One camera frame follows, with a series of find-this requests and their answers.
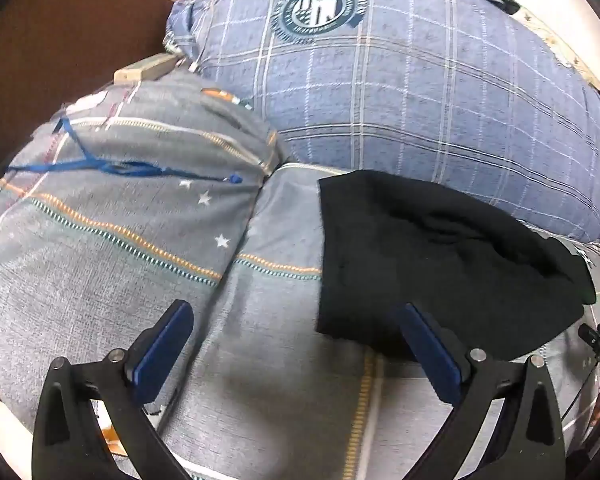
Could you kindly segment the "grey star bed sheet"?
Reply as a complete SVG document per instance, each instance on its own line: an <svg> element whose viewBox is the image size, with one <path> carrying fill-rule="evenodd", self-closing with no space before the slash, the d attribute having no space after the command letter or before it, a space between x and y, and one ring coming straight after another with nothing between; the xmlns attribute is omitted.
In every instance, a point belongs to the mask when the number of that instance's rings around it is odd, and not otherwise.
<svg viewBox="0 0 600 480"><path fill-rule="evenodd" d="M84 211L122 239L89 346L127 344L174 299L196 316L192 339L150 406L170 408L169 448L237 479L395 479L416 463L449 409L385 310L436 292L463 328L485 320L486 351L532 350L558 399L583 382L588 352L562 309L535 311L493 264L460 256L476 299L402 237L417 171L286 162L242 183L113 177Z"/></svg>

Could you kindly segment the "grey star pillow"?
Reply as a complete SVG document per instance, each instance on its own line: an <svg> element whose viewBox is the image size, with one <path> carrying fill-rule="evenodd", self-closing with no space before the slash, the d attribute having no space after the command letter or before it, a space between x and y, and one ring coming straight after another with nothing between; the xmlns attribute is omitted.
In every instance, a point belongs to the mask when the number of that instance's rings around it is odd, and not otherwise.
<svg viewBox="0 0 600 480"><path fill-rule="evenodd" d="M0 179L0 398L31 427L52 359L101 359L197 313L284 160L244 99L186 70L58 110Z"/></svg>

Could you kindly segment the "brown headboard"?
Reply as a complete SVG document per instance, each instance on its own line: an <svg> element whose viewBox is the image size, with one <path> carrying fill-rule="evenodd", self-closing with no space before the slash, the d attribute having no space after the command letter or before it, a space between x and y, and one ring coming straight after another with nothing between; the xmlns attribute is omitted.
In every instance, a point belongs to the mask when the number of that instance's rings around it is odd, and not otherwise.
<svg viewBox="0 0 600 480"><path fill-rule="evenodd" d="M0 159L61 104L162 49L173 0L6 0L0 11Z"/></svg>

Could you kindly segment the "wooden bed frame block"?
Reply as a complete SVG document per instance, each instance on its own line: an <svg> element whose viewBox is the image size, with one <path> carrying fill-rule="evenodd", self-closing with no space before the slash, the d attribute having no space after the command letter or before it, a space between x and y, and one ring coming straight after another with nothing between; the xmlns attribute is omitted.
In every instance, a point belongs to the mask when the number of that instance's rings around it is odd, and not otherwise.
<svg viewBox="0 0 600 480"><path fill-rule="evenodd" d="M155 80L169 73L178 65L180 58L170 53L158 53L143 58L114 72L115 84L132 84L145 80Z"/></svg>

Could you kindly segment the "black pants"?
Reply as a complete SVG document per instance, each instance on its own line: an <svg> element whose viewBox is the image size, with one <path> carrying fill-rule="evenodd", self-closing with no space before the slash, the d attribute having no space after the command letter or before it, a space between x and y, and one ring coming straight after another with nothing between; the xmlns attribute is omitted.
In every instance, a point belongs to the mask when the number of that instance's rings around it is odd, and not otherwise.
<svg viewBox="0 0 600 480"><path fill-rule="evenodd" d="M363 170L321 180L320 202L323 335L408 360L399 316L414 306L466 346L510 361L596 300L582 257L452 188Z"/></svg>

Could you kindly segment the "blue plaid quilt bundle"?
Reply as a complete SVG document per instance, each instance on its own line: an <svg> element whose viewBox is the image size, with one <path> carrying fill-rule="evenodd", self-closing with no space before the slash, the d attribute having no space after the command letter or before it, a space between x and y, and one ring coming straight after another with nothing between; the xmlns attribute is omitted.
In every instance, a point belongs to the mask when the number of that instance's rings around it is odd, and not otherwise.
<svg viewBox="0 0 600 480"><path fill-rule="evenodd" d="M302 162L600 239L600 94L488 0L178 0L164 42Z"/></svg>

